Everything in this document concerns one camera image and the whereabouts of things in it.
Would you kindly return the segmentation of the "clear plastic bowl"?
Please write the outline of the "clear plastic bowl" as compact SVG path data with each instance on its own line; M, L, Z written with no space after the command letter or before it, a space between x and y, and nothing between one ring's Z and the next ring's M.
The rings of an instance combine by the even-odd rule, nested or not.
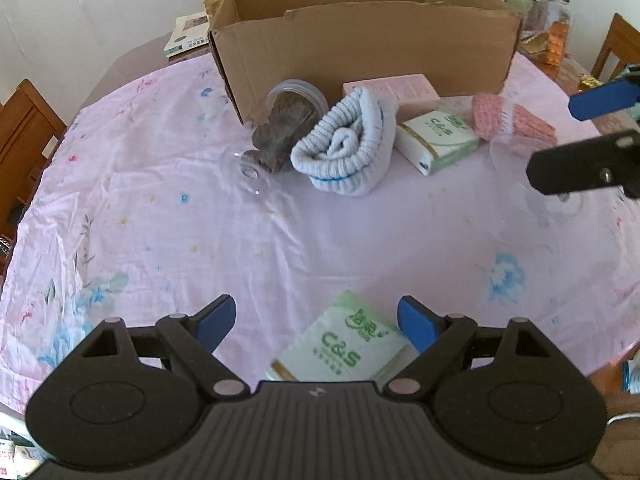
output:
M497 178L498 240L513 250L555 254L597 231L598 205L584 193L547 196L529 183L529 159L550 148L527 136L499 134L489 142Z

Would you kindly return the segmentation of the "pink knitted sock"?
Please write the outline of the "pink knitted sock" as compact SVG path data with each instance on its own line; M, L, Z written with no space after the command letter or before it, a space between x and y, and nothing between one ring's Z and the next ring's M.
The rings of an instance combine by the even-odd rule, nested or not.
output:
M525 136L551 146L559 143L555 128L527 108L496 94L472 97L474 132L483 140L495 136Z

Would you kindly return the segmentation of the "green C&S tissue pack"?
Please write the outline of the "green C&S tissue pack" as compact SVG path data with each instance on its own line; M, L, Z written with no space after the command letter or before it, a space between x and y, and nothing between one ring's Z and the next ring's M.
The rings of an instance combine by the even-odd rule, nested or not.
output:
M394 148L425 177L471 155L480 138L459 116L433 110L396 126Z

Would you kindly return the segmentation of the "white sock blue stripe roll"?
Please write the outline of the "white sock blue stripe roll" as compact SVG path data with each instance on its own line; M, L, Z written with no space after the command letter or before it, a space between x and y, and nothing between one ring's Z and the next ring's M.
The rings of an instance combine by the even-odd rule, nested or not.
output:
M293 168L323 192L370 193L390 166L398 108L393 96L355 89L294 145Z

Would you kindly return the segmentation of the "gold ornament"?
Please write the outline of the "gold ornament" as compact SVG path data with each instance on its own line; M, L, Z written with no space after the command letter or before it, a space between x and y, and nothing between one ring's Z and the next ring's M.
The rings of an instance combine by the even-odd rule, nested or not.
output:
M580 91L587 91L590 89L598 88L600 86L602 86L602 82L590 74L582 74L582 76L580 76L579 78L578 89Z

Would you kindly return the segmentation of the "wooden chair right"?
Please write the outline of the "wooden chair right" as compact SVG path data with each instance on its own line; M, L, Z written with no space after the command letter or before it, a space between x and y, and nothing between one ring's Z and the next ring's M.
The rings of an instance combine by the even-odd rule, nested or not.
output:
M601 74L611 55L617 58L611 79L620 76L627 65L639 63L640 32L619 13L613 15L608 33L594 62L591 70L594 78L601 79Z

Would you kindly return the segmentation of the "wooden chair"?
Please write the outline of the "wooden chair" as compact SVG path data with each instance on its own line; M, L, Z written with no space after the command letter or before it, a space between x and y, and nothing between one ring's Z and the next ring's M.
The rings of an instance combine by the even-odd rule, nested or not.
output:
M613 15L608 33L594 62L591 70L594 78L601 79L601 74L611 55L617 58L611 79L620 76L627 65L639 63L640 32L619 13Z
M14 243L17 222L39 184L66 125L37 88L24 79L1 107L1 241Z

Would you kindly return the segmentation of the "orange pill blister pack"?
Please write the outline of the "orange pill blister pack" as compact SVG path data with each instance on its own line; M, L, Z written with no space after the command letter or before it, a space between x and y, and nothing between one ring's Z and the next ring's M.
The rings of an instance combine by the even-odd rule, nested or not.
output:
M546 50L546 63L559 67L565 51L565 44L570 31L567 22L555 21L548 28L548 44Z

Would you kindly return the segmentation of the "large jar black lid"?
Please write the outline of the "large jar black lid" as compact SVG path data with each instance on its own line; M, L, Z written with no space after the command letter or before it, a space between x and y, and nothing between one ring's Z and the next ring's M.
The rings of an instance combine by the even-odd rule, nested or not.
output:
M572 12L568 7L570 0L520 1L524 4L521 49L530 58L547 64L548 28L555 21L567 22L572 27Z

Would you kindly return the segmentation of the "pink floral tablecloth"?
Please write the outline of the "pink floral tablecloth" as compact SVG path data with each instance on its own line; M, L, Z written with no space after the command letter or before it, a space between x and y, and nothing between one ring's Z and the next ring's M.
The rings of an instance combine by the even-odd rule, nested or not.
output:
M148 326L222 294L217 356L257 382L344 290L393 315L401 296L501 326L530 318L584 373L639 338L639 205L584 193L597 231L559 252L498 240L489 145L425 177L401 154L361 197L294 171L267 195L224 184L250 133L209 58L143 76L75 119L24 214L1 293L1 402L21 411L104 318Z

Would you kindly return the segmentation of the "clear jar brown contents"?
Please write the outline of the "clear jar brown contents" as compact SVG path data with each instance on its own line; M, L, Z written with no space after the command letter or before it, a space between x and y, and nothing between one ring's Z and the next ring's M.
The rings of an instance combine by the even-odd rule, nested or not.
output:
M324 94L301 79L276 84L257 105L250 137L224 150L220 172L224 184L252 197L269 193L271 182L292 169L292 148L329 111Z

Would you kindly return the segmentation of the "pink cardboard box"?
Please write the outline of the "pink cardboard box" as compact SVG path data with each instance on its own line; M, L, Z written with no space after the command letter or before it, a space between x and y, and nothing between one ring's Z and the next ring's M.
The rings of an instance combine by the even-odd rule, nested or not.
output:
M367 88L376 96L393 96L398 102L398 122L431 112L440 101L439 94L423 74L345 82L344 96L356 88Z

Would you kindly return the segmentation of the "wooden chair left side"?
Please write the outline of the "wooden chair left side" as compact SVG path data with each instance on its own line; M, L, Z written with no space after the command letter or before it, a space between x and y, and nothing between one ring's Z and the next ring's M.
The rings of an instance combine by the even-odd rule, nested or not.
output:
M1 241L14 243L17 222L39 184L66 125L37 88L24 79L1 107Z

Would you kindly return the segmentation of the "brown cardboard box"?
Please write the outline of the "brown cardboard box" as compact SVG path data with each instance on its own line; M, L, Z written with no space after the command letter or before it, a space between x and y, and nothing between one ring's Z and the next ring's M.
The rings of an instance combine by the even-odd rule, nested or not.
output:
M499 0L206 0L208 40L241 122L287 79L330 104L351 81L422 74L440 96L498 93L521 14Z

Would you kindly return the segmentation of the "book on table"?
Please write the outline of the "book on table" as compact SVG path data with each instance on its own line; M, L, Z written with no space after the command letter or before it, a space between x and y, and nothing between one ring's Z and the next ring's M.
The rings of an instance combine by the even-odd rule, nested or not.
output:
M208 44L208 16L205 12L180 16L175 28L164 47L166 58L204 47Z

